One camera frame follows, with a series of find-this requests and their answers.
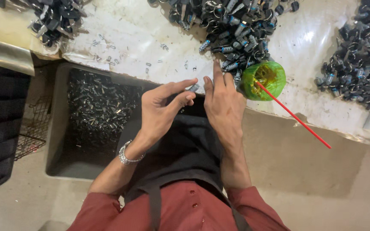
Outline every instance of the wrist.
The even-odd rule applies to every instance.
[[[233,133],[226,133],[226,136],[219,135],[218,137],[225,153],[236,154],[243,152],[242,136],[242,129]]]
[[[140,130],[136,137],[127,146],[125,157],[129,160],[136,160],[140,158],[152,145],[154,145],[152,140],[144,135]]]

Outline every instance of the wire mesh basket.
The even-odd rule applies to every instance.
[[[29,106],[33,110],[33,119],[23,118],[15,151],[15,161],[37,152],[39,148],[45,145],[51,101],[51,96],[42,96],[36,104]]]

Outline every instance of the hand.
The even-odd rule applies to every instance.
[[[237,92],[230,73],[222,75],[219,60],[213,64],[213,81],[208,76],[205,82],[205,111],[209,123],[217,132],[225,149],[240,148],[242,145],[242,116],[246,99]]]
[[[139,134],[149,140],[149,148],[167,133],[179,109],[194,104],[195,93],[183,91],[197,82],[196,78],[178,83],[171,82],[142,95],[142,127]],[[180,94],[165,106],[167,98],[175,93]]]

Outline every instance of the concrete floor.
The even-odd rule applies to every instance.
[[[253,185],[291,230],[370,230],[370,145],[315,128],[332,145],[328,150],[294,125],[245,110]],[[0,231],[64,231],[73,222],[91,182],[47,177],[44,153],[15,162],[0,186]]]

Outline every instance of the gray plastic bin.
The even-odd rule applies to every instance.
[[[96,176],[98,176],[98,174],[114,158],[115,153],[99,155],[97,152],[82,153],[77,149],[74,149],[74,151],[63,151],[65,145],[67,145],[64,143],[64,137],[69,119],[67,83],[69,72],[72,69],[79,69],[95,74],[110,76],[114,83],[128,86],[139,86],[144,90],[155,88],[158,85],[148,81],[121,76],[106,71],[99,71],[77,64],[65,63],[58,67],[52,100],[51,121],[49,124],[46,143],[46,148],[48,150],[45,157],[45,172],[48,176],[60,178],[95,179]]]

